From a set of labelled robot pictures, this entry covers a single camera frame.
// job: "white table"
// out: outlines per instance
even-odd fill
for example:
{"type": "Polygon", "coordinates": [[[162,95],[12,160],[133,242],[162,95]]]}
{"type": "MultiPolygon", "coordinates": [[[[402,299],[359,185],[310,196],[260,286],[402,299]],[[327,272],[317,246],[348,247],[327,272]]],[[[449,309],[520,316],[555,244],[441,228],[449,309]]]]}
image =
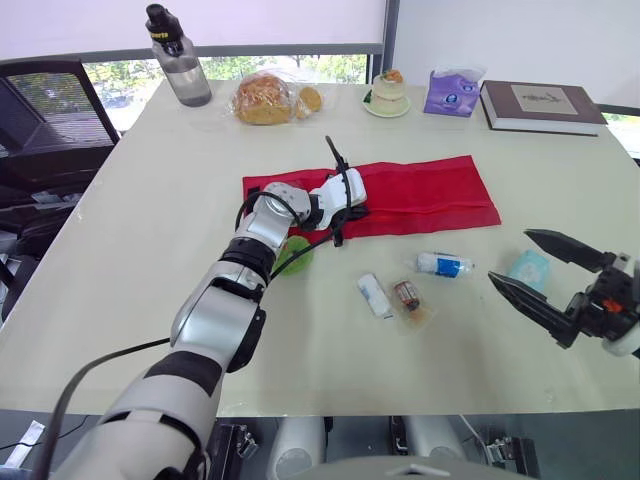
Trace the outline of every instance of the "white table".
{"type": "MultiPolygon", "coordinates": [[[[359,104],[364,86],[326,87],[326,108],[304,123],[256,127],[225,113],[235,84],[214,88],[212,103],[190,109],[163,83],[100,170],[0,331],[0,408],[49,410],[89,360],[168,336],[231,238],[242,176],[332,168],[325,134],[352,166],[472,154],[503,225],[317,249],[306,272],[269,287],[262,339],[251,364],[225,378],[220,415],[640,407],[637,359],[584,336],[559,348],[486,277],[536,249],[527,227],[638,253],[640,170],[606,129],[598,138],[493,132],[481,107],[470,119],[420,113],[417,87],[412,111],[380,119],[359,104]],[[477,271],[459,281],[417,276],[403,261],[421,250],[471,257],[477,271]],[[356,289],[367,271],[386,284],[411,279],[437,317],[412,335],[373,317],[356,289]]],[[[552,261],[550,302],[564,308],[593,278],[552,261]]],[[[104,411],[166,351],[99,367],[71,410],[104,411]]]]}

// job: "book cover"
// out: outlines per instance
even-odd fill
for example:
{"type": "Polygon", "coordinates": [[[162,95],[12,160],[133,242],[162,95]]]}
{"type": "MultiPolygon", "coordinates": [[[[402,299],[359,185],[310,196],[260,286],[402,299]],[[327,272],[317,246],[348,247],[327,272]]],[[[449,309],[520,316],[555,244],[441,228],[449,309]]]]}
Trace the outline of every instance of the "book cover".
{"type": "Polygon", "coordinates": [[[498,119],[607,123],[582,87],[486,80],[483,88],[498,119]]]}

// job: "brown book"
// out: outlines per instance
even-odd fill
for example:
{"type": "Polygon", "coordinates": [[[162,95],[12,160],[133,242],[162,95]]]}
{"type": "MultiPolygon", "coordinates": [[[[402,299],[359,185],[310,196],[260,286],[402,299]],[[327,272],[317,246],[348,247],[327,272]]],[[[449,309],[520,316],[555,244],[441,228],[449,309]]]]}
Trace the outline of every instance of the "brown book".
{"type": "Polygon", "coordinates": [[[582,87],[485,80],[480,98],[493,130],[598,135],[607,123],[582,87]]]}

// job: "robotic arm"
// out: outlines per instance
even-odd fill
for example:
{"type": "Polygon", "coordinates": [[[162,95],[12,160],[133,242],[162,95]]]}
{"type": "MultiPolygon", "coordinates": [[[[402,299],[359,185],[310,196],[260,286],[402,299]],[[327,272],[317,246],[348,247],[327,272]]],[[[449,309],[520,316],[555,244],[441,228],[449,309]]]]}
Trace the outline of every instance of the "robotic arm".
{"type": "Polygon", "coordinates": [[[284,183],[265,189],[273,196],[258,197],[220,260],[178,312],[171,352],[129,385],[54,479],[205,477],[205,447],[223,376],[251,360],[266,320],[259,303],[294,221],[282,200],[308,229],[324,229],[347,205],[366,200],[359,172],[342,157],[338,161],[339,175],[310,193],[284,183]]]}
{"type": "Polygon", "coordinates": [[[524,283],[489,272],[498,291],[517,310],[547,329],[563,348],[569,348],[583,333],[602,338],[602,347],[612,355],[640,358],[640,262],[636,262],[632,277],[624,272],[629,261],[624,253],[602,253],[552,230],[524,233],[563,262],[600,273],[584,292],[573,296],[564,312],[524,283]]]}

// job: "black office chair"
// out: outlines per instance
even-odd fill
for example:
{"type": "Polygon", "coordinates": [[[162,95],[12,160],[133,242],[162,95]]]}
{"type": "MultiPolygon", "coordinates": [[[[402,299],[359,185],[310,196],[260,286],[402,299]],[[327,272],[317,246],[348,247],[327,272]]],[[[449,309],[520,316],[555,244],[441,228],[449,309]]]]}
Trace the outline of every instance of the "black office chair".
{"type": "Polygon", "coordinates": [[[80,61],[0,63],[0,230],[16,237],[0,253],[20,262],[0,262],[2,320],[118,140],[80,61]]]}
{"type": "Polygon", "coordinates": [[[118,140],[79,60],[0,63],[1,185],[86,188],[118,140]]]}
{"type": "Polygon", "coordinates": [[[8,289],[2,304],[2,310],[0,311],[0,319],[2,322],[4,322],[9,316],[9,313],[11,313],[24,287],[27,286],[29,279],[40,263],[35,258],[27,255],[17,257],[16,261],[19,261],[20,265],[18,265],[15,274],[9,270],[9,267],[5,263],[0,261],[0,282],[4,283],[8,289]]]}

